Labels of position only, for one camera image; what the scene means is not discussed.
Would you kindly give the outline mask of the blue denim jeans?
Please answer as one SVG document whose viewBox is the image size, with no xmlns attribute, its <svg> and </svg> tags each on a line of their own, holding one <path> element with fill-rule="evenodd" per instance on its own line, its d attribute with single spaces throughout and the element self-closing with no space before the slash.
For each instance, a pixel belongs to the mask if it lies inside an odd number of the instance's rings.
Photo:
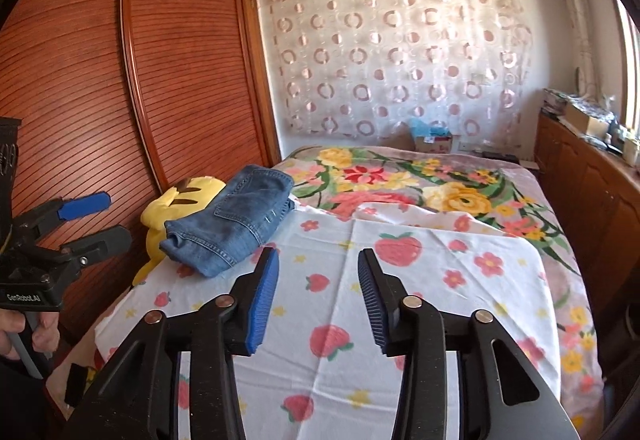
<svg viewBox="0 0 640 440">
<path fill-rule="evenodd" d="M 247 165 L 202 210 L 165 223 L 160 250 L 213 278 L 267 244 L 294 209 L 294 180 L 277 169 Z"/>
</svg>

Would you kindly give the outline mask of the white strawberry print blanket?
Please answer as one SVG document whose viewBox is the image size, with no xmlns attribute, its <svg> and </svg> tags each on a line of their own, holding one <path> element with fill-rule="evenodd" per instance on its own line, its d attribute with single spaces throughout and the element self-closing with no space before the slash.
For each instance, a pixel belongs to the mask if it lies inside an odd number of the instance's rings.
<svg viewBox="0 0 640 440">
<path fill-rule="evenodd" d="M 469 233 L 203 210 L 166 225 L 158 267 L 70 419 L 98 439 L 571 439 L 537 250 Z"/>
</svg>

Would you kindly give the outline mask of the yellow Pikachu plush toy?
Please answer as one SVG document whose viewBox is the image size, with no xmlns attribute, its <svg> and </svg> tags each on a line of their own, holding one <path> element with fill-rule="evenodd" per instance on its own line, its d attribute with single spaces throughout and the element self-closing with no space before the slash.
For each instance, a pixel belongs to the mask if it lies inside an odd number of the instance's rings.
<svg viewBox="0 0 640 440">
<path fill-rule="evenodd" d="M 165 223 L 193 215 L 203 210 L 226 186 L 214 177 L 187 178 L 167 189 L 163 195 L 151 201 L 140 217 L 148 229 L 145 249 L 149 261 L 138 271 L 132 286 L 143 284 L 149 274 L 165 259 L 160 243 L 167 238 Z"/>
</svg>

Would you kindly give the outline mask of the floral bed cover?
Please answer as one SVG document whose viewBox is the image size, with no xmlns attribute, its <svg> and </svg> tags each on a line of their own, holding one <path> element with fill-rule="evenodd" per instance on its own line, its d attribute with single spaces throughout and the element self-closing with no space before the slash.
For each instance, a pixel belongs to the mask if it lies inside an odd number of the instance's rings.
<svg viewBox="0 0 640 440">
<path fill-rule="evenodd" d="M 495 231 L 537 249 L 553 307 L 528 311 L 559 336 L 561 402 L 584 439 L 603 429 L 603 380 L 587 290 L 570 244 L 533 174 L 503 160 L 390 147 L 310 146 L 277 165 L 303 204 L 352 217 L 416 225 L 434 212 L 459 233 Z"/>
</svg>

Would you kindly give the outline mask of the cardboard box with blue cloth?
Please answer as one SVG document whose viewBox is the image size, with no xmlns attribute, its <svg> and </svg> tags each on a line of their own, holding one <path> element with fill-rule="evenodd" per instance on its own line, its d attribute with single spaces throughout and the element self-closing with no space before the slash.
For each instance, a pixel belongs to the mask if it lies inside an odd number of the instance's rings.
<svg viewBox="0 0 640 440">
<path fill-rule="evenodd" d="M 448 128 L 430 125 L 419 118 L 412 118 L 409 121 L 409 131 L 417 152 L 427 154 L 451 152 L 454 136 Z"/>
</svg>

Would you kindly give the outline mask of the wooden slatted wardrobe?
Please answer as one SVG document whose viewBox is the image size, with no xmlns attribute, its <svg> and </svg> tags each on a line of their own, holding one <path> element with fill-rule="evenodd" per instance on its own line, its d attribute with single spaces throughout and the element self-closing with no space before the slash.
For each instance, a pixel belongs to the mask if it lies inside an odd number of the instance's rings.
<svg viewBox="0 0 640 440">
<path fill-rule="evenodd" d="M 256 0 L 19 0 L 1 30 L 1 112 L 20 119 L 13 207 L 106 192 L 107 211 L 50 234 L 56 247 L 128 227 L 126 255 L 66 291 L 76 342 L 145 259 L 140 215 L 178 181 L 231 178 L 280 158 Z"/>
</svg>

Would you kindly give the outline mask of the wooden side cabinet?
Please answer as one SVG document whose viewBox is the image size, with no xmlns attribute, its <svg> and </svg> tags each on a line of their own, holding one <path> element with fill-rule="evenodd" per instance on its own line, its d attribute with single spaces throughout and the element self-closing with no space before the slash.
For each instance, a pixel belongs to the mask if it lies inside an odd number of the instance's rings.
<svg viewBox="0 0 640 440">
<path fill-rule="evenodd" d="M 544 114 L 534 156 L 594 319 L 604 324 L 639 298 L 639 175 Z"/>
</svg>

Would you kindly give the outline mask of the cardboard box on cabinet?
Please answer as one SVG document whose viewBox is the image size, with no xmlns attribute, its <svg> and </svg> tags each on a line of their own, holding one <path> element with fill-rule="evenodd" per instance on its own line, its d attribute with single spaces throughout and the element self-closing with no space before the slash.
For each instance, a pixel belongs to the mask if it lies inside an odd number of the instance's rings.
<svg viewBox="0 0 640 440">
<path fill-rule="evenodd" d="M 608 133 L 608 127 L 611 123 L 605 115 L 586 113 L 574 104 L 566 106 L 564 120 L 578 132 L 588 135 L 588 137 L 597 137 L 600 140 L 603 140 L 605 134 Z"/>
</svg>

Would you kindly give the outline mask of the pink circle pattern curtain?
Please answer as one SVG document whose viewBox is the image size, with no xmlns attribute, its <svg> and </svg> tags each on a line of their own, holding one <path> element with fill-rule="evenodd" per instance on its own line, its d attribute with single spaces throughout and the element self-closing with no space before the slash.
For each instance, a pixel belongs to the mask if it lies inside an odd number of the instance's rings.
<svg viewBox="0 0 640 440">
<path fill-rule="evenodd" d="M 289 137 L 388 144 L 412 126 L 521 144 L 532 30 L 521 0 L 258 0 Z"/>
</svg>

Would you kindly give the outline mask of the white cup on cabinet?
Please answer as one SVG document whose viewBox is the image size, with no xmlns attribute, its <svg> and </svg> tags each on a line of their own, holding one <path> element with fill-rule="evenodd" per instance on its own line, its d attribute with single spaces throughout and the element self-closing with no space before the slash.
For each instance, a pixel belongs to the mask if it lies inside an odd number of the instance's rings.
<svg viewBox="0 0 640 440">
<path fill-rule="evenodd" d="M 638 163 L 640 155 L 640 141 L 633 137 L 627 137 L 623 145 L 623 160 L 628 166 L 634 167 Z"/>
</svg>

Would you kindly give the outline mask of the window with wooden frame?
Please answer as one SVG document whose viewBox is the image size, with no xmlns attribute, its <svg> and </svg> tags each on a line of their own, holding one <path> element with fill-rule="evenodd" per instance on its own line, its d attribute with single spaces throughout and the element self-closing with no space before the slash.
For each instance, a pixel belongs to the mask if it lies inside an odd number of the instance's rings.
<svg viewBox="0 0 640 440">
<path fill-rule="evenodd" d="M 622 89 L 617 95 L 620 121 L 639 138 L 639 29 L 622 0 L 613 0 L 620 28 Z"/>
</svg>

